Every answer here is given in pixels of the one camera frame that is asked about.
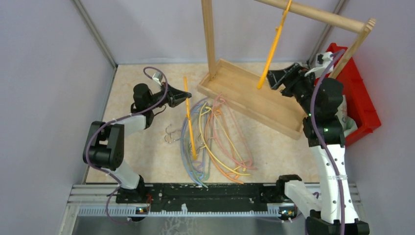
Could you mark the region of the deep yellow hanger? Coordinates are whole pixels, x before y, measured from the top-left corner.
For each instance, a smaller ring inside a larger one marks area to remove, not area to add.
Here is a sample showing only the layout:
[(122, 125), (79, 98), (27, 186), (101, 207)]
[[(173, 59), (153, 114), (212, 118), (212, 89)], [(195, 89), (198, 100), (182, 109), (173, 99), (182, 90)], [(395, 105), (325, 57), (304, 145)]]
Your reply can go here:
[(195, 161), (197, 160), (197, 152), (196, 152), (195, 140), (194, 140), (194, 135), (193, 135), (189, 98), (185, 99), (185, 105), (186, 105), (186, 117), (188, 120), (189, 140), (191, 144), (192, 158)]
[(287, 3), (287, 5), (286, 5), (285, 10), (282, 13), (282, 17), (281, 17), (280, 24), (279, 24), (278, 27), (276, 27), (276, 34), (275, 34), (274, 40), (272, 42), (271, 48), (269, 50), (269, 53), (268, 53), (268, 57), (267, 57), (267, 60), (266, 60), (266, 64), (265, 64), (264, 70), (263, 70), (262, 75), (260, 77), (260, 80), (259, 80), (259, 82), (257, 84), (257, 89), (261, 89), (262, 86), (263, 86), (263, 84), (264, 84), (264, 82), (265, 82), (265, 79), (266, 79), (266, 76), (267, 76), (267, 73), (268, 73), (270, 64), (272, 62), (272, 59), (274, 57), (274, 53), (275, 53), (275, 51), (277, 49), (277, 46), (278, 46), (278, 42), (279, 42), (279, 39), (280, 39), (280, 36), (281, 36), (281, 33), (282, 33), (282, 29), (283, 29), (283, 26), (284, 26), (286, 17), (288, 15), (289, 9), (291, 7), (291, 4), (292, 4), (292, 0), (289, 0), (288, 3)]

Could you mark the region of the pink hanger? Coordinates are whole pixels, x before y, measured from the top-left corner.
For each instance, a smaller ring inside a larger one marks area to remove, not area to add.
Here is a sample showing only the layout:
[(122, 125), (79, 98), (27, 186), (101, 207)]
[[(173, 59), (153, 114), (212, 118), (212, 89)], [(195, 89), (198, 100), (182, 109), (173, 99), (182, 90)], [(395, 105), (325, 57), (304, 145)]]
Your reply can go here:
[[(229, 129), (229, 135), (231, 137), (231, 140), (240, 154), (240, 156), (245, 161), (245, 165), (248, 167), (246, 169), (246, 173), (249, 173), (250, 170), (257, 170), (257, 167), (254, 165), (254, 157), (249, 149), (248, 142), (242, 132), (242, 129), (236, 119), (236, 116), (234, 112), (231, 110), (227, 100), (224, 98), (222, 94), (219, 94), (216, 96), (216, 98), (213, 100), (213, 104), (211, 106), (212, 109), (220, 109), (220, 111), (223, 113), (223, 117), (225, 118), (227, 127)], [(221, 127), (219, 126), (217, 121), (222, 121), (220, 117), (218, 117), (217, 120), (214, 122), (214, 127), (216, 129), (216, 134), (218, 135), (220, 141), (222, 142), (222, 145), (227, 150), (228, 153), (231, 152), (230, 145), (227, 142), (227, 138), (225, 137)], [(230, 168), (235, 168), (235, 163), (227, 156), (225, 155), (233, 164), (234, 166), (231, 167), (227, 165), (224, 161), (220, 160)]]

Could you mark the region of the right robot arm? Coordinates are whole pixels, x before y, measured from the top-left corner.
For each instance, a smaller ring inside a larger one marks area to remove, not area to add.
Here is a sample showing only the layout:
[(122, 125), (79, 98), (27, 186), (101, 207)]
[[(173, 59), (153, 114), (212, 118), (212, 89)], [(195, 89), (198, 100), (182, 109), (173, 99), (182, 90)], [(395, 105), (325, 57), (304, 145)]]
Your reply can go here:
[(369, 224), (354, 207), (345, 168), (346, 139), (337, 111), (343, 101), (343, 84), (325, 76), (316, 78), (294, 63), (266, 74), (272, 90), (294, 98), (305, 111), (303, 132), (315, 157), (320, 194), (312, 194), (298, 175), (277, 180), (276, 197), (291, 200), (305, 218), (309, 235), (368, 235)]

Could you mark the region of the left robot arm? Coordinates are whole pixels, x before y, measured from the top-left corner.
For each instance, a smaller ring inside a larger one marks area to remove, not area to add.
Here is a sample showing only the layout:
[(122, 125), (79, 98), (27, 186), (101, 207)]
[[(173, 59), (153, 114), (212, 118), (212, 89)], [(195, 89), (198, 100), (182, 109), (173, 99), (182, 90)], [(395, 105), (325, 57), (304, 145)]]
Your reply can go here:
[(191, 97), (191, 93), (173, 88), (165, 82), (161, 84), (160, 92), (155, 94), (144, 83), (135, 85), (130, 114), (109, 122), (91, 123), (83, 151), (84, 163), (108, 173), (120, 188), (128, 189), (130, 199), (136, 203), (142, 202), (147, 190), (140, 185), (142, 177), (124, 160), (124, 140), (151, 126), (156, 116), (153, 111), (155, 108), (164, 105), (174, 108)]

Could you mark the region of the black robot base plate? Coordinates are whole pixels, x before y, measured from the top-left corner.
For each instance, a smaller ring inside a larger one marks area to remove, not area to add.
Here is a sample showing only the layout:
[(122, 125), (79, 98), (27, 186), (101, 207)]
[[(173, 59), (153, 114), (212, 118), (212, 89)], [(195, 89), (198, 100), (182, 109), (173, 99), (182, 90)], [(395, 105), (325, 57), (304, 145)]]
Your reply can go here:
[(151, 212), (266, 212), (271, 204), (290, 203), (275, 184), (152, 183), (137, 189), (119, 189), (119, 204), (142, 203)]

